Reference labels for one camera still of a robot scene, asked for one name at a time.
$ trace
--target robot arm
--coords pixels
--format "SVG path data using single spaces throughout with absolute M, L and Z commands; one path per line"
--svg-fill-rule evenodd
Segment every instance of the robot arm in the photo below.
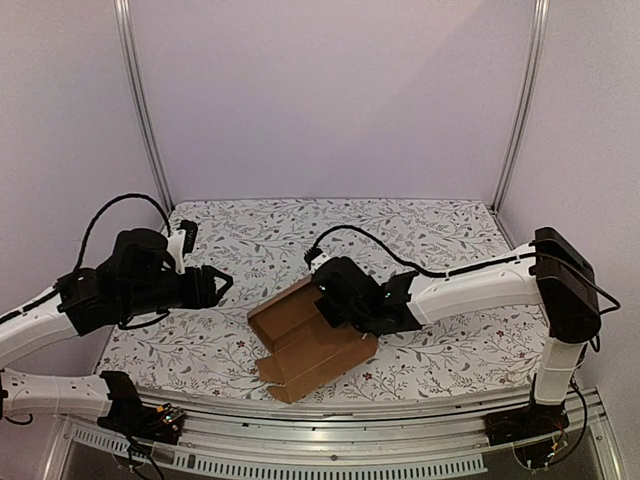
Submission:
M 316 305 L 325 319 L 334 327 L 348 322 L 376 336 L 419 330 L 478 310 L 540 305 L 549 337 L 530 403 L 487 415 L 486 433 L 493 445 L 568 426 L 564 400 L 586 342 L 600 330 L 601 290 L 595 286 L 591 265 L 555 230 L 539 229 L 533 242 L 501 257 L 448 272 L 411 271 L 382 285 L 348 257 L 330 258 L 316 246 L 305 260 L 322 293 Z
M 86 335 L 105 325 L 149 326 L 171 308 L 215 307 L 233 280 L 212 266 L 184 266 L 197 225 L 183 221 L 170 238 L 147 230 L 120 232 L 113 254 L 99 267 L 74 269 L 34 300 L 0 317 L 0 368 L 45 345 Z M 216 286 L 216 279 L 224 283 Z M 143 314 L 155 320 L 132 325 Z M 87 377 L 0 372 L 0 414 L 75 413 L 126 436 L 176 443 L 184 412 L 142 405 L 123 372 Z

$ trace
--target patterned table surface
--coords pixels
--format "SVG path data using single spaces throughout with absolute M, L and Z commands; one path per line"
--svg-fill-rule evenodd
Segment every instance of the patterned table surface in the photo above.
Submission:
M 211 310 L 176 310 L 161 324 L 114 330 L 98 370 L 123 370 L 140 385 L 187 394 L 274 401 L 258 380 L 267 355 L 247 312 L 307 275 L 303 253 L 333 225 L 358 225 L 400 256 L 437 270 L 504 253 L 485 206 L 439 200 L 234 200 L 186 202 L 171 216 L 200 226 L 187 265 L 213 265 L 235 279 Z M 321 245 L 348 255 L 377 280 L 404 270 L 353 232 Z M 445 319 L 380 339 L 378 353 L 302 402 L 394 401 L 521 386 L 537 368 L 547 327 L 537 307 L 503 307 Z

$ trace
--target floral tablecloth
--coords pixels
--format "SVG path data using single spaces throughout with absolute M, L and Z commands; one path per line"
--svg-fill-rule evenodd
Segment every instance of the floral tablecloth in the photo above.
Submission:
M 171 215 L 200 226 L 187 265 L 213 265 L 235 279 L 211 310 L 176 310 L 161 324 L 114 330 L 98 370 L 123 370 L 140 385 L 270 400 L 255 360 L 267 352 L 247 312 L 307 275 L 302 256 L 319 233 L 358 225 L 400 256 L 444 269 L 508 247 L 485 206 L 439 200 L 234 200 L 185 202 Z M 403 271 L 368 239 L 336 232 L 321 245 L 348 255 L 377 280 Z M 377 355 L 301 400 L 393 401 L 520 386 L 530 382 L 547 327 L 537 307 L 504 307 L 381 337 Z

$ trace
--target metal pole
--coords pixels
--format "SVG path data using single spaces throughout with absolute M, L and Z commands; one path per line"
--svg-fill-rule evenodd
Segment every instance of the metal pole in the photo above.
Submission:
M 120 43 L 122 44 L 122 53 L 124 55 L 124 63 L 129 78 L 129 86 L 131 87 L 131 96 L 136 109 L 140 132 L 144 142 L 147 158 L 151 167 L 153 179 L 158 189 L 159 201 L 167 212 L 171 212 L 175 206 L 169 190 L 169 183 L 162 165 L 160 152 L 156 143 L 156 137 L 153 133 L 151 117 L 147 107 L 147 101 L 142 87 L 142 78 L 140 75 L 140 66 L 138 64 L 138 56 L 136 53 L 135 41 L 133 38 L 133 26 L 131 23 L 131 12 L 129 10 L 129 0 L 115 0 L 116 19 L 118 22 L 118 30 L 120 32 Z
M 540 58 L 542 56 L 548 12 L 549 0 L 536 0 L 533 15 L 533 26 L 531 29 L 531 41 L 529 43 L 529 56 L 525 70 L 524 82 L 522 84 L 522 91 L 520 93 L 520 102 L 518 104 L 516 119 L 513 123 L 513 129 L 511 130 L 509 146 L 507 147 L 504 164 L 502 165 L 502 170 L 500 172 L 500 179 L 498 180 L 498 186 L 490 207 L 491 211 L 495 215 L 500 214 L 500 210 L 502 209 L 507 196 L 513 170 L 518 158 L 518 152 L 520 151 L 522 137 L 524 136 L 527 117 L 529 116 L 529 110 L 531 108 L 531 100 L 533 98 L 536 77 L 538 75 Z

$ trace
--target open cardboard box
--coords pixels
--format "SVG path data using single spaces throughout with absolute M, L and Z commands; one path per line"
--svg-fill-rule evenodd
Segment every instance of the open cardboard box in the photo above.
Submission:
M 249 312 L 249 325 L 271 356 L 256 362 L 268 392 L 292 403 L 373 357 L 378 339 L 350 324 L 332 328 L 315 306 L 320 292 L 306 277 Z

